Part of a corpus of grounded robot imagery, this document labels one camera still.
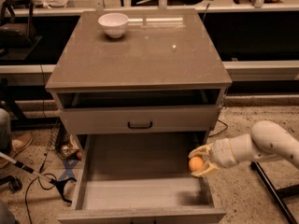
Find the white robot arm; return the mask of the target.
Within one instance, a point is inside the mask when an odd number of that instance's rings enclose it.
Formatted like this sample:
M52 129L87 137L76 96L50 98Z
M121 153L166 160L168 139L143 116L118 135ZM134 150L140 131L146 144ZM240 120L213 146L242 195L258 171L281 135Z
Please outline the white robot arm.
M245 161L286 160L299 169L299 142L275 122L262 120L252 126L250 133L194 149L189 158L194 157L206 157L203 166L192 171L194 177L210 175Z

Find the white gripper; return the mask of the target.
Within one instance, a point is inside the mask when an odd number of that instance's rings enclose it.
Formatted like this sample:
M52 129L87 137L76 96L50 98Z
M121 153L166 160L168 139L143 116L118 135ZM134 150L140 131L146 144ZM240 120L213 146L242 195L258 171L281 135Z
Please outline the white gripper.
M189 153L188 158L199 156L209 156L209 161L206 161L203 167L195 172L196 177L211 175L219 171L220 168L231 168L237 165L237 160L228 138L217 140L211 145L206 144L197 147Z

